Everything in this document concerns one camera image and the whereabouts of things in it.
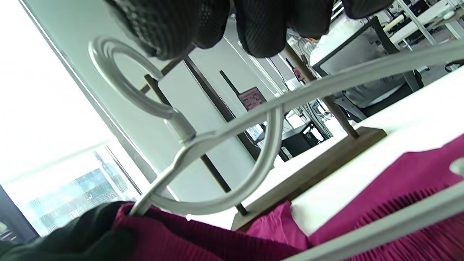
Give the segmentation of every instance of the wooden base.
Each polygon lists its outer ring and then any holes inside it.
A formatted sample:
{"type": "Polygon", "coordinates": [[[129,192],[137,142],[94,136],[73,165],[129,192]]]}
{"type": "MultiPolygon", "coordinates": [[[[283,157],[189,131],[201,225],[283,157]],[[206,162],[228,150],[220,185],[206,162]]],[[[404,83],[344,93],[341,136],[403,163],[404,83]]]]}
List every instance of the wooden base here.
{"type": "Polygon", "coordinates": [[[232,230],[246,231],[259,217],[268,214],[275,207],[296,197],[318,184],[346,163],[363,153],[387,136],[384,130],[360,127],[359,138],[346,137],[319,157],[288,177],[262,197],[246,207],[248,214],[237,213],[232,230]]]}

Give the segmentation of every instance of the white desk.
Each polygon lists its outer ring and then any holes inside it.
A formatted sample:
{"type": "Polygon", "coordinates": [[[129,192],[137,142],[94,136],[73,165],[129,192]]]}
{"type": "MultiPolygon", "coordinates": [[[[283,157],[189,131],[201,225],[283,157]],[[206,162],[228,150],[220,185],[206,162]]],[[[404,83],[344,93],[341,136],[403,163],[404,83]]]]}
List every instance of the white desk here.
{"type": "MultiPolygon", "coordinates": [[[[435,5],[431,6],[429,9],[427,9],[417,18],[424,25],[424,24],[429,23],[436,17],[443,16],[445,12],[452,10],[452,9],[453,7],[446,0],[441,0],[435,5]]],[[[395,34],[393,34],[390,37],[390,40],[392,41],[392,43],[398,44],[403,39],[409,37],[411,34],[413,34],[417,30],[418,30],[417,26],[413,22],[410,22],[409,24],[407,24],[406,26],[398,30],[395,34]]]]}
{"type": "MultiPolygon", "coordinates": [[[[382,128],[388,136],[293,200],[292,214],[302,231],[309,235],[321,227],[404,152],[437,148],[464,133],[464,120],[459,115],[464,112],[463,78],[464,68],[458,69],[359,123],[382,128]],[[436,106],[438,101],[445,104],[436,106]]],[[[342,138],[329,139],[273,169],[259,189],[243,202],[244,206],[342,138]]],[[[229,209],[193,219],[230,229],[236,212],[229,209]]]]}

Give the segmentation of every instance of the black mesh fabric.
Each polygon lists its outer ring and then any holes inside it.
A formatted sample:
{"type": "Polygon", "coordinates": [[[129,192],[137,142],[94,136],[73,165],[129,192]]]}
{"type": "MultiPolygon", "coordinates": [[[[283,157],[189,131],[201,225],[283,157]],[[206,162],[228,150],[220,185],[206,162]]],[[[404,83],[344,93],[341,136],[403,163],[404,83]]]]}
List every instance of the black mesh fabric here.
{"type": "Polygon", "coordinates": [[[226,29],[229,16],[229,0],[202,0],[198,32],[194,43],[201,49],[207,49],[217,44],[226,29]]]}
{"type": "Polygon", "coordinates": [[[257,58],[272,57],[285,47],[285,0],[235,0],[237,32],[243,48],[257,58]]]}
{"type": "Polygon", "coordinates": [[[394,0],[342,0],[349,18],[361,19],[391,5],[394,0]]]}
{"type": "MultiPolygon", "coordinates": [[[[105,0],[148,53],[159,59],[182,55],[191,45],[207,49],[220,41],[230,0],[105,0]]],[[[333,0],[233,0],[243,48],[257,58],[285,47],[287,27],[304,37],[329,30],[333,0]]],[[[342,0],[348,17],[367,17],[393,0],[342,0]]]]}
{"type": "Polygon", "coordinates": [[[115,0],[137,36],[161,60],[185,52],[197,33],[200,0],[115,0]]]}
{"type": "Polygon", "coordinates": [[[333,3],[333,0],[294,0],[289,9],[290,28],[303,37],[319,39],[329,31],[333,3]]]}

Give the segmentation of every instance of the magenta pleated fabric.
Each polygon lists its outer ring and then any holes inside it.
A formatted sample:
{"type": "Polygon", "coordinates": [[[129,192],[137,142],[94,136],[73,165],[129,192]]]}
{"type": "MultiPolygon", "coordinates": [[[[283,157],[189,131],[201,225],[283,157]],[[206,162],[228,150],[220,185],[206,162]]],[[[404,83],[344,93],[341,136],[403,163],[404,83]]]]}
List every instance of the magenta pleated fabric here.
{"type": "MultiPolygon", "coordinates": [[[[440,189],[423,189],[385,202],[364,214],[356,228],[368,225],[439,191],[440,189]]],[[[464,215],[459,214],[349,260],[456,261],[462,259],[464,259],[464,215]]]]}
{"type": "Polygon", "coordinates": [[[123,205],[114,229],[134,231],[138,244],[133,261],[281,261],[301,250],[151,208],[131,217],[133,203],[123,205]]]}
{"type": "Polygon", "coordinates": [[[390,200],[426,188],[443,188],[462,181],[462,177],[449,170],[450,164],[460,157],[464,157],[464,135],[440,149],[402,155],[344,209],[311,234],[309,243],[317,246],[355,230],[365,213],[390,200]]]}
{"type": "Polygon", "coordinates": [[[253,222],[246,234],[281,242],[296,249],[309,249],[311,246],[308,245],[305,233],[293,220],[290,206],[290,201],[280,204],[269,214],[253,222]]]}

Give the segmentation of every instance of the person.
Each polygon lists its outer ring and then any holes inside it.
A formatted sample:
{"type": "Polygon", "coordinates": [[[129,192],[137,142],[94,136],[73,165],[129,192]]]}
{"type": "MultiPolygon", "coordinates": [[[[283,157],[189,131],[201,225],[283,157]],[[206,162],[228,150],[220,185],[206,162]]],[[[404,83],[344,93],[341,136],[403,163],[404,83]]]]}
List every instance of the person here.
{"type": "MultiPolygon", "coordinates": [[[[336,54],[321,63],[326,56],[355,35],[364,25],[364,20],[352,20],[348,17],[342,17],[330,28],[327,34],[319,39],[309,38],[311,42],[316,43],[316,47],[310,54],[309,64],[315,66],[319,63],[324,72],[334,74],[352,66],[380,58],[381,53],[375,43],[378,40],[377,34],[372,27],[368,27],[336,54]]],[[[336,94],[335,96],[337,98],[346,97],[358,108],[366,108],[385,100],[404,83],[405,80],[402,74],[399,74],[355,86],[346,90],[343,94],[336,94]]]]}

